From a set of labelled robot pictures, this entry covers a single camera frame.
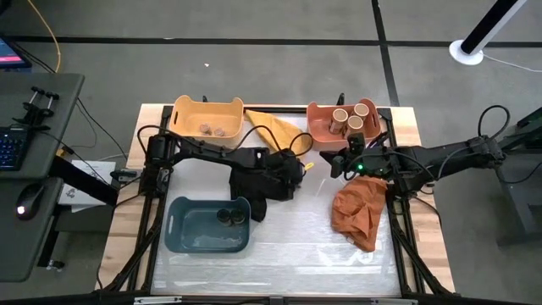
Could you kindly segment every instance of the clear plastic sheet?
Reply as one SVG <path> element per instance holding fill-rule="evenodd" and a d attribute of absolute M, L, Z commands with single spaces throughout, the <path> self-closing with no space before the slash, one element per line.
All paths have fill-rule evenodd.
<path fill-rule="evenodd" d="M 303 114 L 278 116 L 307 130 Z M 245 122 L 243 132 L 251 128 L 252 124 Z M 265 144 L 254 131 L 243 146 Z M 163 244 L 162 234 L 152 294 L 399 296 L 387 210 L 380 219 L 376 251 L 358 249 L 331 229 L 331 204 L 345 182 L 329 177 L 331 168 L 318 152 L 309 152 L 302 162 L 315 164 L 294 199 L 268 200 L 265 220 L 251 220 L 251 240 L 241 252 L 175 253 Z M 192 159 L 178 163 L 171 175 L 164 215 L 180 196 L 229 200 L 229 177 L 230 168 L 220 164 Z"/>

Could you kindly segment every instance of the floor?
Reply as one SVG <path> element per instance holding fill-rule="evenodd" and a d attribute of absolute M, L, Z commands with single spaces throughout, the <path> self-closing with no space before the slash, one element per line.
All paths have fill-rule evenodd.
<path fill-rule="evenodd" d="M 171 103 L 181 94 L 289 104 L 331 104 L 341 92 L 347 103 L 370 97 L 380 106 L 414 107 L 425 146 L 475 136 L 480 113 L 492 104 L 507 106 L 515 122 L 541 106 L 541 76 L 487 58 L 475 67 L 462 66 L 448 55 L 445 43 L 438 43 L 465 37 L 494 2 L 35 0 L 57 36 L 126 38 L 115 44 L 92 39 L 61 44 L 61 71 L 86 76 L 81 99 L 126 150 L 140 105 Z M 377 31 L 374 8 L 381 11 L 384 32 Z M 527 2 L 493 41 L 538 44 L 503 43 L 485 52 L 542 69 L 541 26 L 542 2 Z M 0 31 L 48 36 L 23 1 L 0 17 Z M 263 38 L 276 41 L 269 44 Z M 294 41 L 288 45 L 285 39 Z M 340 41 L 325 45 L 330 39 Z M 380 47 L 378 40 L 384 39 L 396 43 Z M 54 66 L 54 45 L 33 41 L 21 45 Z M 405 41 L 432 47 L 392 47 Z M 497 130 L 502 121 L 498 112 L 489 114 L 485 132 Z M 92 142 L 79 114 L 64 140 L 71 145 Z M 119 151 L 99 131 L 97 146 L 79 153 L 97 159 Z M 435 196 L 456 290 L 467 297 L 541 302 L 542 247 L 495 244 L 513 227 L 495 174 L 468 170 L 448 177 L 437 184 Z M 69 264 L 63 273 L 36 270 L 26 283 L 0 285 L 0 296 L 91 291 L 105 236 L 63 239 L 57 249 Z"/>

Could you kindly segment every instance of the computer monitor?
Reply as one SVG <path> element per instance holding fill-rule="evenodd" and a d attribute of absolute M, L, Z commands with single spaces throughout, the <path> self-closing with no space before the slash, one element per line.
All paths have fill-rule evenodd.
<path fill-rule="evenodd" d="M 15 51 L 5 39 L 0 37 L 0 69 L 29 68 L 31 66 L 26 58 Z"/>

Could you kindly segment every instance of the wooden table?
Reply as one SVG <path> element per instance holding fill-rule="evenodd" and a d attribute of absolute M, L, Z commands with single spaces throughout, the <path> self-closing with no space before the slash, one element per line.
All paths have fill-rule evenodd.
<path fill-rule="evenodd" d="M 163 106 L 166 104 L 142 104 L 139 118 L 135 126 L 134 137 L 130 147 L 127 168 L 142 169 L 145 160 L 141 146 L 136 138 L 136 132 L 143 125 L 159 125 Z M 273 105 L 261 105 L 262 107 L 273 107 Z M 408 107 L 392 107 L 393 124 L 397 143 L 400 146 L 421 145 L 418 133 L 418 125 L 414 115 L 414 109 Z M 147 145 L 148 137 L 156 134 L 154 129 L 147 129 L 141 133 L 143 143 Z M 138 185 L 136 183 L 125 187 L 119 194 L 119 201 L 132 197 L 137 193 Z M 433 196 L 419 193 L 419 197 L 434 206 Z M 138 197 L 131 200 L 122 207 L 115 210 L 111 229 L 109 230 L 108 242 L 103 254 L 102 265 L 100 267 L 100 278 L 106 286 L 115 275 L 124 267 L 132 255 L 136 246 L 137 231 L 141 219 L 141 210 L 144 197 Z M 154 220 L 156 206 L 158 202 L 152 205 L 152 212 L 149 217 L 149 227 Z M 454 285 L 451 278 L 450 265 L 445 250 L 445 243 L 440 229 L 439 219 L 430 208 L 424 206 L 417 200 L 411 200 L 411 216 L 418 246 L 418 253 L 422 260 L 431 269 L 433 274 L 439 279 L 440 283 L 448 290 L 454 291 Z M 136 287 L 143 283 L 147 269 L 148 252 L 141 260 L 140 271 Z M 403 251 L 405 258 L 408 284 L 415 289 L 412 265 L 410 259 Z"/>

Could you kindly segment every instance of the computer mouse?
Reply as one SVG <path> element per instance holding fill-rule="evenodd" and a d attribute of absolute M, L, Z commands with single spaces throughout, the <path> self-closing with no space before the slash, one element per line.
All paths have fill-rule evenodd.
<path fill-rule="evenodd" d="M 40 207 L 43 189 L 44 187 L 41 183 L 33 183 L 23 189 L 19 194 L 15 208 L 15 214 L 18 219 L 30 220 L 36 216 L 37 210 Z"/>

